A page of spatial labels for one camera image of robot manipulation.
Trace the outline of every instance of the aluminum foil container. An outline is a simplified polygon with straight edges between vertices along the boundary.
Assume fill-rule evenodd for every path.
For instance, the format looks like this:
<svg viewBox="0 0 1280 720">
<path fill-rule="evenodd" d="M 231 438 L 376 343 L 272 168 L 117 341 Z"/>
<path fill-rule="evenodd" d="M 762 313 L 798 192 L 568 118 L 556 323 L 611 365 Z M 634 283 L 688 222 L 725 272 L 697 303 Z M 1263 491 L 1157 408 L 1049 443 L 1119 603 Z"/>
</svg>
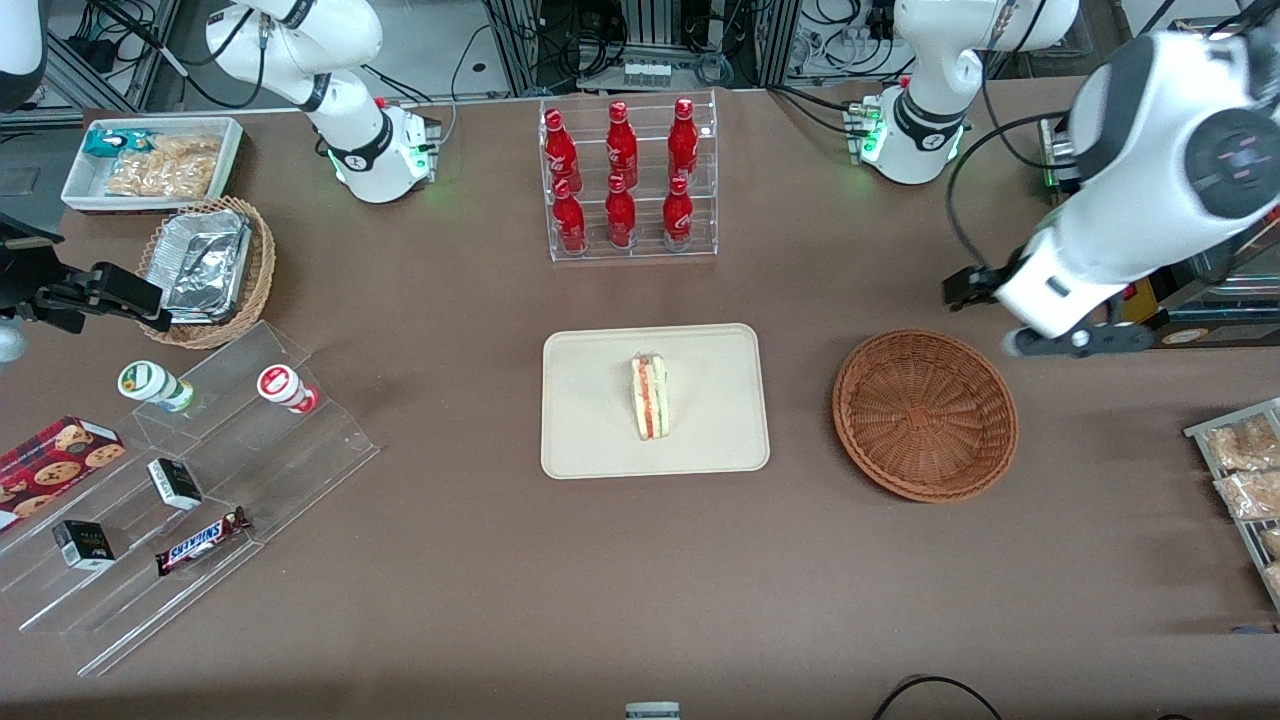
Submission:
<svg viewBox="0 0 1280 720">
<path fill-rule="evenodd" d="M 236 314 L 253 223 L 236 210 L 179 214 L 160 229 L 147 282 L 175 324 L 218 324 Z"/>
</svg>

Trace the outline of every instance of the snickers bar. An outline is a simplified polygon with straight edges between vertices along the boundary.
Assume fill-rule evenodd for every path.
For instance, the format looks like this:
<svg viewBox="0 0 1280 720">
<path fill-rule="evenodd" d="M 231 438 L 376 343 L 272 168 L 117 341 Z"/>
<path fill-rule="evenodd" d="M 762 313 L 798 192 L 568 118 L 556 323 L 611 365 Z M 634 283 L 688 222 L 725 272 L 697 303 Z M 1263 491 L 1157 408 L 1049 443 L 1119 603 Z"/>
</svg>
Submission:
<svg viewBox="0 0 1280 720">
<path fill-rule="evenodd" d="M 173 546 L 169 552 L 156 555 L 156 566 L 160 568 L 160 577 L 168 575 L 178 565 L 200 557 L 209 548 L 250 527 L 252 525 L 248 518 L 244 516 L 243 507 L 237 507 L 234 512 L 223 515 L 212 525 Z"/>
</svg>

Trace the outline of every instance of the cookie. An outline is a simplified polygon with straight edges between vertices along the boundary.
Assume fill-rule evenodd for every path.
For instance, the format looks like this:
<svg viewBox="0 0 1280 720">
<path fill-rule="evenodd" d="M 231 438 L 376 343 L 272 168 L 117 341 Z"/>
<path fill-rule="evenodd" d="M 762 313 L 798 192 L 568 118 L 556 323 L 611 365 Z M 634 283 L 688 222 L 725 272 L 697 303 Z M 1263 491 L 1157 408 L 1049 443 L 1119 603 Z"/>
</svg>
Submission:
<svg viewBox="0 0 1280 720">
<path fill-rule="evenodd" d="M 40 510 L 52 501 L 54 496 L 51 495 L 42 495 L 40 497 L 32 497 L 31 500 L 23 500 L 18 503 L 18 507 L 13 509 L 13 514 L 19 518 L 31 518 L 36 510 Z"/>
<path fill-rule="evenodd" d="M 79 471 L 81 471 L 79 462 L 72 462 L 70 460 L 65 462 L 54 462 L 52 465 L 45 465 L 44 468 L 36 471 L 36 484 L 60 486 L 67 480 L 78 475 Z"/>
<path fill-rule="evenodd" d="M 90 452 L 84 457 L 84 464 L 90 468 L 101 468 L 104 465 L 110 465 L 113 460 L 122 455 L 124 455 L 124 446 L 113 442 L 111 445 L 104 445 L 93 452 Z"/>
<path fill-rule="evenodd" d="M 0 486 L 0 502 L 9 502 L 23 492 L 27 492 L 27 480 L 18 480 L 12 486 Z"/>
<path fill-rule="evenodd" d="M 84 432 L 84 428 L 81 428 L 79 425 L 67 425 L 58 433 L 58 437 L 54 438 L 54 447 L 61 450 L 63 452 L 79 455 L 88 448 L 91 442 L 93 442 L 93 436 Z"/>
</svg>

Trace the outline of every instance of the empty basket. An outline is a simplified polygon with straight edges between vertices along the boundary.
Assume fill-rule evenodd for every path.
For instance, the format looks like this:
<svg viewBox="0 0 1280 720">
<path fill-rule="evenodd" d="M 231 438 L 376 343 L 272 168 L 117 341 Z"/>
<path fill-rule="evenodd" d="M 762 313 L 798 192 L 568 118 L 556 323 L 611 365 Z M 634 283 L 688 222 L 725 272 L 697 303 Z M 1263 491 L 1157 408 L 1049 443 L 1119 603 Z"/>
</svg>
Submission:
<svg viewBox="0 0 1280 720">
<path fill-rule="evenodd" d="M 911 500 L 968 500 L 1005 474 L 1018 447 L 1018 411 L 1000 373 L 973 347 L 931 331 L 892 331 L 858 346 L 831 405 L 854 462 Z"/>
</svg>

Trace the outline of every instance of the small box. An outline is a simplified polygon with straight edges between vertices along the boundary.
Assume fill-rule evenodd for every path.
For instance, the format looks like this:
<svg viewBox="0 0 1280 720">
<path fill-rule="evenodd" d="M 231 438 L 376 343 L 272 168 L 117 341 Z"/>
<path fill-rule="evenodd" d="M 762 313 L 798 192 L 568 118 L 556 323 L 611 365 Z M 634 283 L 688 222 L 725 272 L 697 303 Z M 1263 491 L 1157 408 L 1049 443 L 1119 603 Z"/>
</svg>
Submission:
<svg viewBox="0 0 1280 720">
<path fill-rule="evenodd" d="M 191 477 L 186 465 L 157 457 L 147 462 L 147 471 L 151 473 L 151 482 L 160 492 L 160 502 L 178 510 L 200 507 L 200 488 L 196 487 L 196 479 Z"/>
<path fill-rule="evenodd" d="M 115 562 L 111 546 L 106 542 L 106 533 L 97 523 L 63 520 L 54 525 L 54 541 L 58 542 L 68 568 L 101 570 Z"/>
<path fill-rule="evenodd" d="M 124 455 L 120 436 L 65 416 L 0 456 L 0 533 Z"/>
</svg>

